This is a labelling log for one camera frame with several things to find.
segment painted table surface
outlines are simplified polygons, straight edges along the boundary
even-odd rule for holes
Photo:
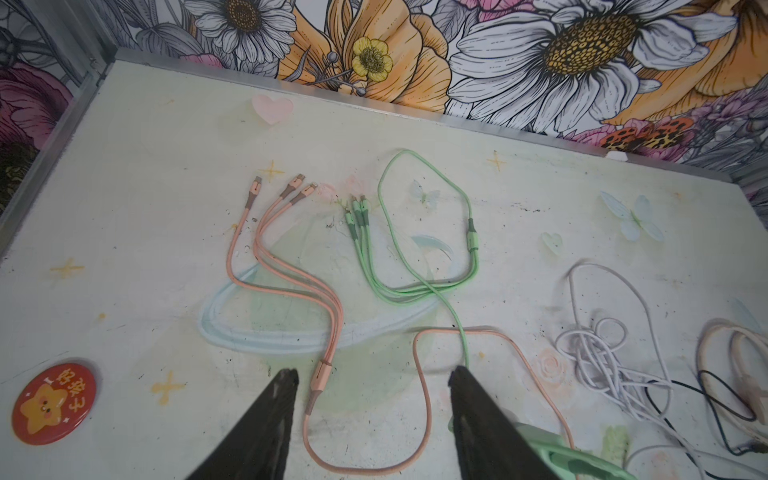
[[[272,127],[261,121],[250,106],[259,93],[290,98],[292,116]],[[447,326],[451,318],[432,303],[415,313],[378,303],[333,203],[334,192],[376,198],[376,182],[400,148],[433,161],[472,199],[480,273],[450,295],[465,326],[497,326],[520,344],[581,449],[620,458],[627,436],[630,450],[668,440],[578,385],[572,365],[553,350],[554,338],[574,323],[563,276],[575,261],[590,257],[611,266],[644,294],[670,371],[682,381],[694,382],[697,338],[707,322],[738,320],[733,299],[758,319],[768,311],[768,233],[734,185],[118,62],[0,266],[3,476],[184,478],[270,377],[294,366],[302,383],[286,478],[340,477],[312,462],[300,434],[306,379],[319,358],[313,339],[322,342],[319,332],[327,327],[323,316],[282,298],[217,294],[228,283],[225,253],[255,174],[265,184],[252,217],[294,174],[324,184],[267,235],[276,252],[339,293],[345,329],[353,332],[312,417],[315,449],[337,465],[366,467],[410,455],[425,414],[409,329]],[[425,193],[439,190],[436,205],[412,194],[414,180]],[[601,190],[629,207],[645,195],[666,240],[645,233],[636,243],[625,240]],[[407,159],[393,168],[384,193],[414,262],[435,276],[462,271],[466,212],[456,194]],[[373,217],[382,275],[391,284],[409,282],[393,259],[378,207]],[[252,225],[238,244],[236,271],[253,265]],[[545,232],[562,236],[559,256],[542,241]],[[619,353],[625,365],[659,373],[631,293],[602,273],[580,274],[577,290],[585,316],[605,313],[629,326],[631,339]],[[211,309],[214,300],[220,305]],[[204,336],[203,319],[224,328]],[[376,332],[371,319],[390,327]],[[265,333],[261,346],[227,340],[227,332],[243,330],[273,335]],[[217,345],[227,342],[229,348]],[[507,345],[478,337],[469,345],[473,373],[501,407],[561,431]],[[422,355],[435,422],[424,454],[401,478],[458,478],[446,383],[461,361],[460,344],[453,336],[428,339]],[[724,338],[711,355],[727,376]],[[10,426],[17,395],[38,373],[66,361],[83,362],[97,376],[90,415],[59,442],[21,443]],[[678,392],[670,420],[699,448],[725,454],[700,396]],[[744,440],[727,431],[734,442]],[[748,457],[768,469],[768,458]],[[720,475],[742,475],[708,465]],[[696,475],[674,452],[648,454],[633,472]]]

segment yellow sparkle mark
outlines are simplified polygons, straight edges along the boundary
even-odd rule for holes
[[[268,176],[267,181],[269,181],[270,183],[272,183],[272,179],[275,177],[275,175],[285,173],[284,171],[281,171],[281,170],[275,170],[274,160],[272,160],[272,164],[270,165],[270,168],[268,170],[264,170],[262,168],[262,169],[259,169],[259,172],[264,172]]]
[[[51,272],[59,272],[61,278],[67,278],[72,276],[72,272],[76,270],[83,270],[84,266],[73,266],[74,259],[72,257],[67,258],[67,263],[64,266],[52,266]]]
[[[493,151],[493,160],[489,158],[488,161],[494,164],[499,172],[502,171],[502,165],[507,163],[498,159],[498,152],[496,150]]]
[[[181,390],[184,388],[184,384],[181,383],[171,383],[171,381],[174,379],[174,371],[171,370],[168,372],[168,380],[165,383],[155,383],[152,385],[152,393],[160,393],[162,392],[163,395],[160,397],[160,400],[157,402],[160,405],[166,405],[168,404],[168,393],[174,391],[174,390]]]

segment pink heart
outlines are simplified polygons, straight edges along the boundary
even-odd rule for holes
[[[273,100],[266,95],[256,95],[252,103],[256,113],[270,125],[280,123],[293,113],[293,102],[287,98]]]

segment floral backdrop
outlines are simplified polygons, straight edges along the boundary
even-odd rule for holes
[[[0,215],[80,79],[20,0],[0,0]]]
[[[768,0],[90,1],[123,47],[737,179],[768,168]]]

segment round pin button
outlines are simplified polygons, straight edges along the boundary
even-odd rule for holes
[[[36,376],[13,407],[13,431],[24,443],[45,445],[69,435],[91,411],[96,380],[79,363],[52,366]]]

